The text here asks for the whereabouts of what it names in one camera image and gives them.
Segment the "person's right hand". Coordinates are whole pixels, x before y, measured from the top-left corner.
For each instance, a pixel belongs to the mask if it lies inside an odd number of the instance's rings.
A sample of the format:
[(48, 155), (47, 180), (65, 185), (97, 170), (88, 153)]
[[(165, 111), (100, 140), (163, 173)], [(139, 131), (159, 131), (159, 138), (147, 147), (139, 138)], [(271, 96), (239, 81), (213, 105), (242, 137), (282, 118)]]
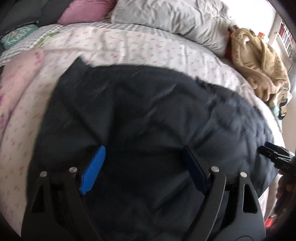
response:
[(289, 175), (282, 170), (279, 170), (279, 174), (281, 174), (281, 177), (278, 181), (278, 188), (276, 193), (277, 201), (274, 208), (274, 213), (276, 215), (279, 214), (280, 207), (285, 201), (287, 193), (290, 193), (295, 187), (295, 176)]

